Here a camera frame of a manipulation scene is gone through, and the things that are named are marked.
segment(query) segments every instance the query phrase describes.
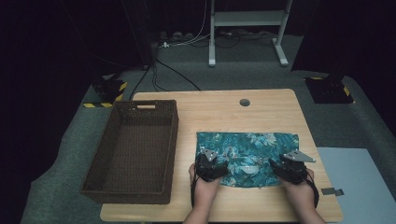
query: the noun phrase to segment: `teal floral cloth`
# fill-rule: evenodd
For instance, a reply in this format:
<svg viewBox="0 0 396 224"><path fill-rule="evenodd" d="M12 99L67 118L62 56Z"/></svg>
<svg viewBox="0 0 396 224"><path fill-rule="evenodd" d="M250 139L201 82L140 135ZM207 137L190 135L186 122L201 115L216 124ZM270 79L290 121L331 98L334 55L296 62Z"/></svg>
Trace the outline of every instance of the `teal floral cloth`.
<svg viewBox="0 0 396 224"><path fill-rule="evenodd" d="M221 185L260 188L279 185L269 159L280 162L279 154L299 149L293 133L197 133L196 156L202 149L218 152L218 164L228 163L229 173Z"/></svg>

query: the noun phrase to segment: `wooden table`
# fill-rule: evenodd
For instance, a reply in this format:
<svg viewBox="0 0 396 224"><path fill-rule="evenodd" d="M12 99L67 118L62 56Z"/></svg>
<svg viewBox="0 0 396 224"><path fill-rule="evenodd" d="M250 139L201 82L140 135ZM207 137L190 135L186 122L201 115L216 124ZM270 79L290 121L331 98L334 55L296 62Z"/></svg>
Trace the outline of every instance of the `wooden table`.
<svg viewBox="0 0 396 224"><path fill-rule="evenodd" d="M142 92L134 100L177 101L179 127L171 202L167 205L103 204L104 221L182 221L191 210L188 169L194 161L197 132L297 133L300 150L316 159L306 163L315 171L319 190L318 212L327 222L339 222L343 215L334 195L322 195L330 188L304 114L292 90L173 91ZM240 100L248 99L249 106ZM220 186L213 204L212 222L296 221L283 187L239 189Z"/></svg>

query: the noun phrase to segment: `brown woven basket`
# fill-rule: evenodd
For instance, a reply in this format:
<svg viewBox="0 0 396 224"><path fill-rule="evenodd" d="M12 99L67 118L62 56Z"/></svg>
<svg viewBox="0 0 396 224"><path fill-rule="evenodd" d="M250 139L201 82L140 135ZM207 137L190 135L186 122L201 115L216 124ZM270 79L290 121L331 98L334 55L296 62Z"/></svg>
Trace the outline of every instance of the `brown woven basket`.
<svg viewBox="0 0 396 224"><path fill-rule="evenodd" d="M98 203L170 203L177 103L113 105L81 193Z"/></svg>

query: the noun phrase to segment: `shelf leg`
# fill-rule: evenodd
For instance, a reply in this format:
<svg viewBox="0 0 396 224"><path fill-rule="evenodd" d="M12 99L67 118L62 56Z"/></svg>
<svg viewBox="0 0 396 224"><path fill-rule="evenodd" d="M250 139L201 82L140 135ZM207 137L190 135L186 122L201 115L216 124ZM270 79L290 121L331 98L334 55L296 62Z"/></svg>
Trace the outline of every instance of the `shelf leg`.
<svg viewBox="0 0 396 224"><path fill-rule="evenodd" d="M277 53L277 57L279 58L280 64L282 66L288 66L289 62L286 59L285 53L283 52L282 47L280 46L283 38L283 34L285 33L286 24L288 23L288 18L290 14L290 8L293 0L288 0L286 3L285 13L283 14L282 22L279 27L279 32L277 34L277 38L273 38L274 47Z"/></svg>
<svg viewBox="0 0 396 224"><path fill-rule="evenodd" d="M215 65L215 0L212 0L212 6L210 9L209 67L214 67Z"/></svg>

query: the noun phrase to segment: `person's left hand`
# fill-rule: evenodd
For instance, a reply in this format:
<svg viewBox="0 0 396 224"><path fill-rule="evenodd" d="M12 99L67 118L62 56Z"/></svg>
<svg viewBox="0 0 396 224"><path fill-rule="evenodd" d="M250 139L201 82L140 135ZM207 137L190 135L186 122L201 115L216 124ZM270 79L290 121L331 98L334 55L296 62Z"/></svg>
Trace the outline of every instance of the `person's left hand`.
<svg viewBox="0 0 396 224"><path fill-rule="evenodd" d="M190 166L190 183L194 179L195 163ZM210 209L213 201L215 201L216 194L218 192L220 178L213 180L212 182L206 182L202 178L198 178L195 192L194 192L194 207L203 207Z"/></svg>

